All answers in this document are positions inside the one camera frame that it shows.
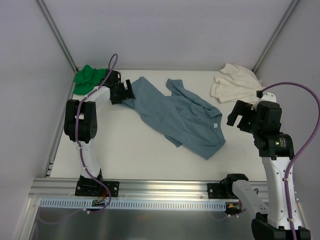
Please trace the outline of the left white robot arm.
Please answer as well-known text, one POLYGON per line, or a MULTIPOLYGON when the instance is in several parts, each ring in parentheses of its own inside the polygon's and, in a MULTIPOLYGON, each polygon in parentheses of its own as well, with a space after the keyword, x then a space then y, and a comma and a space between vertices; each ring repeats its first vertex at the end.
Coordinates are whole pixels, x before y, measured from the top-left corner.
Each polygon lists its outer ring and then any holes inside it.
POLYGON ((122 82, 119 71, 107 70, 105 78, 81 100, 69 99, 66 102, 64 133, 78 151, 82 168, 80 183, 85 184, 93 196, 104 190, 102 170, 94 150, 98 132, 97 109, 106 102, 117 105, 134 98, 130 80, 122 82))

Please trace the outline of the blue-grey t-shirt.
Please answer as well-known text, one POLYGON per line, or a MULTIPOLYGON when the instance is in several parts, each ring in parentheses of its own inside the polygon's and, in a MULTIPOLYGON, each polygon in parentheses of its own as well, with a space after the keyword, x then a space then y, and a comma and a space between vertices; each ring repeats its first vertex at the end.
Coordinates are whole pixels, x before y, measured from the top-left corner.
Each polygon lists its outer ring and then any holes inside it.
POLYGON ((208 160, 224 146, 223 114, 217 107, 185 89, 181 79, 166 81, 171 92, 168 96, 144 77, 131 86, 135 98, 125 100, 123 106, 136 111, 144 123, 163 134, 177 148, 185 146, 208 160))

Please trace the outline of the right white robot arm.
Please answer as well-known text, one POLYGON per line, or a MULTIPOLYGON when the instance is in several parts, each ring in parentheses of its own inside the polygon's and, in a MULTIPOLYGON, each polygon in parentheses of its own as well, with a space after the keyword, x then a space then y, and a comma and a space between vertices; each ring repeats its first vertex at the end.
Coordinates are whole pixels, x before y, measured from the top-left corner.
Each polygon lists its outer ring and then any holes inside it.
POLYGON ((297 212, 293 186, 294 148, 292 138, 280 131, 282 109, 272 101, 257 105, 238 100, 227 117, 227 125, 252 134, 264 167, 268 203, 253 190, 243 173, 231 173, 223 180, 223 193, 237 197, 251 217, 256 240, 309 240, 311 232, 303 226, 297 212))

